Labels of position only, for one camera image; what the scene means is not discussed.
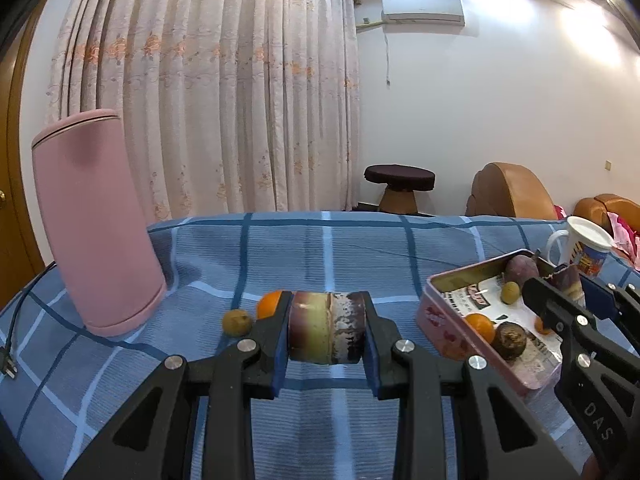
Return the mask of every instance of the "door frame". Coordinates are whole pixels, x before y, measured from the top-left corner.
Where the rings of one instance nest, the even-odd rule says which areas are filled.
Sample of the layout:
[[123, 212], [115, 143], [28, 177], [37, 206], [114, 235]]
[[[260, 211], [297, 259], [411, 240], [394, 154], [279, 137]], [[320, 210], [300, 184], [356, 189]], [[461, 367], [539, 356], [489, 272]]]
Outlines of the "door frame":
[[27, 66], [27, 58], [31, 49], [31, 42], [38, 25], [38, 20], [42, 14], [47, 0], [40, 0], [33, 12], [29, 15], [27, 22], [14, 41], [19, 41], [18, 49], [9, 49], [7, 60], [14, 66], [13, 74], [10, 78], [0, 78], [0, 96], [8, 96], [2, 99], [2, 104], [6, 103], [6, 122], [0, 121], [0, 142], [4, 144], [6, 150], [7, 166], [9, 171], [9, 186], [15, 216], [22, 237], [22, 244], [27, 253], [27, 258], [31, 264], [31, 270], [35, 276], [44, 269], [44, 261], [38, 248], [27, 201], [22, 184], [22, 170], [20, 168], [20, 102], [22, 99], [22, 84]]

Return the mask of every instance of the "power plug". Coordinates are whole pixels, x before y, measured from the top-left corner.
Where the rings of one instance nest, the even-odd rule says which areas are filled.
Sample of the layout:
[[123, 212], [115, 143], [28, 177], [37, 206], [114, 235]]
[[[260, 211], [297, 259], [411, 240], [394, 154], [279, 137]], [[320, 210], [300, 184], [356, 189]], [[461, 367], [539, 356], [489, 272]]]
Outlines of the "power plug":
[[0, 373], [8, 376], [11, 379], [15, 379], [18, 373], [18, 367], [15, 365], [14, 360], [10, 355], [4, 354], [4, 347], [0, 347], [0, 359], [2, 359], [2, 366], [0, 367]]

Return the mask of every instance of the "brown armchair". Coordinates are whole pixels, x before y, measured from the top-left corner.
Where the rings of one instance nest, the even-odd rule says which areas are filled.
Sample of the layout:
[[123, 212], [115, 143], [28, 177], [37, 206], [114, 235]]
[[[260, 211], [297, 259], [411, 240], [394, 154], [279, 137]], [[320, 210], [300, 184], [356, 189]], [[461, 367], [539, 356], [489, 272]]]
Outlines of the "brown armchair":
[[628, 198], [614, 194], [602, 194], [594, 198], [583, 198], [574, 208], [575, 216], [591, 220], [613, 235], [607, 212], [622, 216], [634, 231], [640, 231], [640, 205]]
[[508, 162], [491, 162], [476, 173], [466, 215], [558, 219], [554, 202], [536, 175]]

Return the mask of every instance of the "purple sweet potato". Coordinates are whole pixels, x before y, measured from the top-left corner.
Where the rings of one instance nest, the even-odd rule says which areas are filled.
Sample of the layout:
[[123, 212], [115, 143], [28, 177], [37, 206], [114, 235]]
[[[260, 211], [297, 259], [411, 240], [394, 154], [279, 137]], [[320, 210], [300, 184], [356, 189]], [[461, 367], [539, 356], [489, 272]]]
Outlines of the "purple sweet potato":
[[540, 273], [535, 261], [524, 254], [514, 256], [504, 269], [504, 282], [516, 282], [520, 290], [529, 278], [538, 278], [539, 276]]

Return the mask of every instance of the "pink cylindrical container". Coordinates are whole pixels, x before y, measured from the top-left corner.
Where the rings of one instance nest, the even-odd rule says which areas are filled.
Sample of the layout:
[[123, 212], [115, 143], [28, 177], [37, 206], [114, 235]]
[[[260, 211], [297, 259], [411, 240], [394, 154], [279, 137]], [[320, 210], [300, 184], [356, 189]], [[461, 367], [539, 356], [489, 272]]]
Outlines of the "pink cylindrical container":
[[66, 290], [87, 329], [133, 330], [166, 292], [133, 185], [120, 118], [91, 110], [33, 141], [40, 213]]

